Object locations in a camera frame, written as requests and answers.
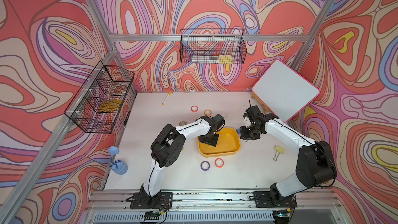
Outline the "yellow plastic storage box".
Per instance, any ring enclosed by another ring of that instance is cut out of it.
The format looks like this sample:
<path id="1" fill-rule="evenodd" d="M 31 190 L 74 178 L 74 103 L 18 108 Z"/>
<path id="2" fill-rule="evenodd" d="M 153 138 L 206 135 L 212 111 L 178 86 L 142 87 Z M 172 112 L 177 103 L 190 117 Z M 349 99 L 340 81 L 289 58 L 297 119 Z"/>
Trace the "yellow plastic storage box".
<path id="1" fill-rule="evenodd" d="M 240 139 L 235 129 L 223 128 L 218 134 L 219 139 L 216 147 L 201 143 L 198 138 L 198 148 L 203 157 L 229 156 L 240 150 Z"/>

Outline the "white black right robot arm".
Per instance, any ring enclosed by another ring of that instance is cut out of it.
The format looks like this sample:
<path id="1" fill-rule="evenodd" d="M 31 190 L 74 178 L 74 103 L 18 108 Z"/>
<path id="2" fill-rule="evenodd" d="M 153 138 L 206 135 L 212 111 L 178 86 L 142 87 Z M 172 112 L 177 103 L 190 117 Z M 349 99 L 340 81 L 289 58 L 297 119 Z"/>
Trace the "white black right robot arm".
<path id="1" fill-rule="evenodd" d="M 275 205 L 299 192 L 335 181 L 337 169 L 329 143 L 298 133 L 273 113 L 262 113 L 257 106 L 246 109 L 243 119 L 245 125 L 240 128 L 242 140 L 255 141 L 262 134 L 269 134 L 297 155 L 295 172 L 270 187 L 270 199 Z"/>

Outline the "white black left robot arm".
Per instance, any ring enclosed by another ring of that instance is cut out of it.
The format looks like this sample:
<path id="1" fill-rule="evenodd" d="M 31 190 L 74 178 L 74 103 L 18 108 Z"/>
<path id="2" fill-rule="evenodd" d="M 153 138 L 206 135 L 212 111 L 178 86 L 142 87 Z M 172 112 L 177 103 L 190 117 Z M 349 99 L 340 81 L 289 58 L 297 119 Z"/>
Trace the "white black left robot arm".
<path id="1" fill-rule="evenodd" d="M 193 123 L 175 127 L 165 125 L 151 144 L 151 169 L 141 186 L 140 194 L 151 200 L 161 191 L 161 181 L 168 167 L 178 159 L 186 140 L 199 138 L 201 143 L 217 146 L 219 134 L 225 125 L 224 118 L 202 116 Z"/>

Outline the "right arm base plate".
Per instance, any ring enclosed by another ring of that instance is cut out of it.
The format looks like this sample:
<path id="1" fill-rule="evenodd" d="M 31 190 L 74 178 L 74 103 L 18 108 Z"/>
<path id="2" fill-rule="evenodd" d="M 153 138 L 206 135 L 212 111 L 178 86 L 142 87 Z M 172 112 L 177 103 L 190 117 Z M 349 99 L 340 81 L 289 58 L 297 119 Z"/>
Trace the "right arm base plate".
<path id="1" fill-rule="evenodd" d="M 283 197 L 275 191 L 254 191 L 253 197 L 257 208 L 296 208 L 295 195 Z"/>

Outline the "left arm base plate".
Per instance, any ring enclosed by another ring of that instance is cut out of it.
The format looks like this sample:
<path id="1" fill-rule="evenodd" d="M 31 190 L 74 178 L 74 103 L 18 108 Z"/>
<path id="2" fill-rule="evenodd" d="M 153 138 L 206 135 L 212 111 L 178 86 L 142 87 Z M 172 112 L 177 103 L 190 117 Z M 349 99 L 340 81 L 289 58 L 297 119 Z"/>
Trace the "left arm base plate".
<path id="1" fill-rule="evenodd" d="M 145 192 L 136 192 L 125 201 L 130 202 L 130 209 L 168 210 L 172 207 L 173 193 L 159 192 L 154 197 L 150 197 Z"/>

